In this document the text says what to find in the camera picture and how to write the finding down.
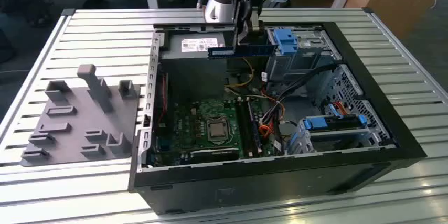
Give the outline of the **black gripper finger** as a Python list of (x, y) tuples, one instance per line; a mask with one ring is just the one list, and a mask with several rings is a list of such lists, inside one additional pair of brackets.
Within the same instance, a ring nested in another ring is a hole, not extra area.
[(266, 25), (264, 21), (260, 19), (260, 14), (262, 8), (254, 6), (250, 18), (250, 31), (254, 33), (263, 33), (266, 31)]
[(235, 3), (235, 12), (234, 12), (234, 24), (235, 24), (235, 33), (234, 33), (234, 46), (238, 46), (240, 40), (246, 37), (248, 30), (248, 21), (252, 15), (252, 4), (251, 0), (234, 0)]

